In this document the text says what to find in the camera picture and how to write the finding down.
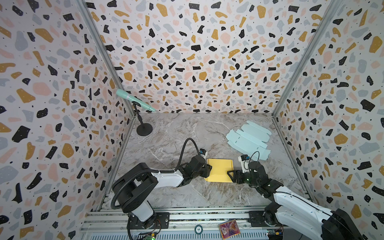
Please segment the yellow paper box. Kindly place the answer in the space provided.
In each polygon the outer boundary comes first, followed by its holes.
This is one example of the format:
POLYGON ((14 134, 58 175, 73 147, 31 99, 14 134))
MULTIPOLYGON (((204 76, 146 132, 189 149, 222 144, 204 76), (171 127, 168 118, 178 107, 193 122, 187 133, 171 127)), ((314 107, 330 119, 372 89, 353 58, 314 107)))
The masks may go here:
POLYGON ((228 176, 228 171, 234 170, 233 160, 229 159, 208 159, 208 164, 212 166, 210 175, 205 178, 206 182, 211 183, 232 183, 228 176))

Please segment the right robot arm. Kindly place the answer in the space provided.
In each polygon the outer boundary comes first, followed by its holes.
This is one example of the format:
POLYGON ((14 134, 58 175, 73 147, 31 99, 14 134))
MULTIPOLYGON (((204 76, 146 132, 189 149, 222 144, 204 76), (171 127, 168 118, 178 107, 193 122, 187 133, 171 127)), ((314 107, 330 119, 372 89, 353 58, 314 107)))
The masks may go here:
POLYGON ((311 240, 361 240, 363 236, 343 210, 332 211, 307 200, 268 177, 260 162, 251 161, 245 171, 228 171, 233 183, 247 184, 271 201, 255 224, 288 226, 311 240))

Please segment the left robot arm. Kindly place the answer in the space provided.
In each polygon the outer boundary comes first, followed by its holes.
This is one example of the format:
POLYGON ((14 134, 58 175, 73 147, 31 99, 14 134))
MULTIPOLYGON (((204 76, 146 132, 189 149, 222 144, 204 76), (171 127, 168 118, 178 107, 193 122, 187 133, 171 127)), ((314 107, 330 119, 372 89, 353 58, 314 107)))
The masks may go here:
POLYGON ((212 166, 201 154, 192 157, 190 162, 181 165, 177 170, 157 170, 140 163, 114 182, 111 208, 132 214, 142 223, 151 223, 155 220, 156 213, 147 197, 154 189, 183 187, 195 178, 208 178, 211 170, 212 166))

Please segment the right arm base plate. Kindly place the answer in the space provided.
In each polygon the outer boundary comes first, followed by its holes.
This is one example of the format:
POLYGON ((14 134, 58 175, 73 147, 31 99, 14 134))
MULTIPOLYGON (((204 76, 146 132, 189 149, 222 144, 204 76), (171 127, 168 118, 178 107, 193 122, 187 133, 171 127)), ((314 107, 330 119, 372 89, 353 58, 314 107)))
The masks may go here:
POLYGON ((285 227, 278 222, 276 211, 249 211, 248 222, 252 227, 285 227))

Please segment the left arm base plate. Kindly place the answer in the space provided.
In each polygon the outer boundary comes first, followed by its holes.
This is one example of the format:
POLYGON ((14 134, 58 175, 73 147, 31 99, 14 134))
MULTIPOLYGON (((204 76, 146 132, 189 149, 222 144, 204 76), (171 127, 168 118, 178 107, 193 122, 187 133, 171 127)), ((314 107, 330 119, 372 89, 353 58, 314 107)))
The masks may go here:
POLYGON ((140 219, 131 214, 127 229, 130 230, 145 230, 145 229, 167 229, 169 227, 170 213, 169 212, 154 212, 146 221, 142 222, 140 219))

